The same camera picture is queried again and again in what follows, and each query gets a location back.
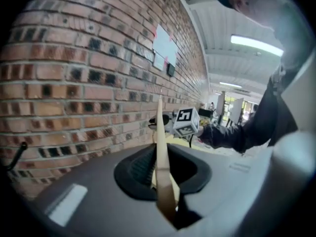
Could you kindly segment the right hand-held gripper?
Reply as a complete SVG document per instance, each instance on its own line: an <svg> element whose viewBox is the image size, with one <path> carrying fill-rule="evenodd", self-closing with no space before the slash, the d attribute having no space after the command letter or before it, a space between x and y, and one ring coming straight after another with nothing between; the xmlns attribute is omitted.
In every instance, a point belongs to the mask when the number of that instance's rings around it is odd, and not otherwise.
<svg viewBox="0 0 316 237"><path fill-rule="evenodd" d="M199 115L195 107L186 107L172 112L162 112L165 132L180 138L198 133ZM157 128L156 117L149 119L148 127Z"/></svg>

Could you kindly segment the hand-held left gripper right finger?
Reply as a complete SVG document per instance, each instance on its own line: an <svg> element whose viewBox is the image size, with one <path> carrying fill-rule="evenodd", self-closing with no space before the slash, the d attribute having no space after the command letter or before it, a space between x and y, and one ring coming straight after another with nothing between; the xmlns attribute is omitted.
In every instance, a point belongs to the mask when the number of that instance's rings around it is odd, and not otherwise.
<svg viewBox="0 0 316 237"><path fill-rule="evenodd" d="M180 189L181 194L200 192L210 181L210 165L200 158L203 151L168 144L170 173Z"/></svg>

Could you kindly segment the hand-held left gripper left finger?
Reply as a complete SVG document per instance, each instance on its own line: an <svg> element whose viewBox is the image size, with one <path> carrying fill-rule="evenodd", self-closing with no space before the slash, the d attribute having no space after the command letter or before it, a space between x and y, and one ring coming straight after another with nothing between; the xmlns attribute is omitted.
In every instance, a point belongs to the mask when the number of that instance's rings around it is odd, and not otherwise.
<svg viewBox="0 0 316 237"><path fill-rule="evenodd" d="M114 169L117 185L136 200L156 201L157 192L152 188L156 165L156 146L151 144L121 160Z"/></svg>

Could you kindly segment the person's right forearm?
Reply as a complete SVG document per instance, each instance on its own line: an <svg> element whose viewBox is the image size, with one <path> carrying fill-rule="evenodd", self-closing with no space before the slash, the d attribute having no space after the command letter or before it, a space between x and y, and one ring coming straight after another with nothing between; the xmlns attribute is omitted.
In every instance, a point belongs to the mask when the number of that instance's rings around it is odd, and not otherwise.
<svg viewBox="0 0 316 237"><path fill-rule="evenodd" d="M210 123L198 129L197 138L213 149L230 148L240 154L246 151L246 138L241 125L223 127Z"/></svg>

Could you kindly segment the black appliance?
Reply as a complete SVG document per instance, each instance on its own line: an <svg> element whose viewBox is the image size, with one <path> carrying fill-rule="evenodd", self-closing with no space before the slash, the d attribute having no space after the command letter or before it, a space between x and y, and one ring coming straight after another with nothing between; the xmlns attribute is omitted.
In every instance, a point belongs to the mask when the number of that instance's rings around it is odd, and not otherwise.
<svg viewBox="0 0 316 237"><path fill-rule="evenodd" d="M213 116L213 111L199 108L198 114L202 117L211 118Z"/></svg>

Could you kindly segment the small white paper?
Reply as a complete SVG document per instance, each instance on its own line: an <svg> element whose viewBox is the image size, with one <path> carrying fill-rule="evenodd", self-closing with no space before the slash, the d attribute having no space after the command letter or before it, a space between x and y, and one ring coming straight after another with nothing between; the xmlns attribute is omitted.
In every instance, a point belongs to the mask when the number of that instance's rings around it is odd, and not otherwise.
<svg viewBox="0 0 316 237"><path fill-rule="evenodd" d="M165 59L162 56L160 56L158 53L155 53L153 66L156 69L163 71L164 64L165 64Z"/></svg>

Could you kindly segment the white board on stand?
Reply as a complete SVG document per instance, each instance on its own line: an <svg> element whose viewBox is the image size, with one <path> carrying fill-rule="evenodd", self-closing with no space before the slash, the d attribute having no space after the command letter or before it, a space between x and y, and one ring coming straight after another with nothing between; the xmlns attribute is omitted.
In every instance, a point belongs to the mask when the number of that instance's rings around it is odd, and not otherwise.
<svg viewBox="0 0 316 237"><path fill-rule="evenodd" d="M216 113L220 116L224 113L224 105L225 105L225 92L222 91L220 95L218 95Z"/></svg>
<svg viewBox="0 0 316 237"><path fill-rule="evenodd" d="M231 114L230 114L230 120L233 123L238 123L239 122L239 117L240 117L240 114L241 114L243 101L244 101L244 99L240 98L240 99L236 99L233 102L233 108L232 108Z"/></svg>

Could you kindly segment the white paper with red tape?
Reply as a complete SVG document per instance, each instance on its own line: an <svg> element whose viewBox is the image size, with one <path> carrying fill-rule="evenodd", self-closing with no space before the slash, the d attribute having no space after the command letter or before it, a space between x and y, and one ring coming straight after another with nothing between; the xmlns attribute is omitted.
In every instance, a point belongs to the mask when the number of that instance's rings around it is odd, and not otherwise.
<svg viewBox="0 0 316 237"><path fill-rule="evenodd" d="M153 50L172 66L176 65L178 46L161 25L158 25L154 33Z"/></svg>

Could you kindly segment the person's dark shirt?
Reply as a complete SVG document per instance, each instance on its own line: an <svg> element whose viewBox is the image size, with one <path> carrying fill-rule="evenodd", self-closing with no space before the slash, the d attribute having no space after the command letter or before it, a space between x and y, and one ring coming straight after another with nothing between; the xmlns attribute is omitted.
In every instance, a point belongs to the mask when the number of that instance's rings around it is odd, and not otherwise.
<svg viewBox="0 0 316 237"><path fill-rule="evenodd" d="M297 130L292 114L281 98L296 74L296 70L285 70L282 66L273 73L257 111L240 127L234 145L237 152L243 153L265 143L273 146L282 136Z"/></svg>

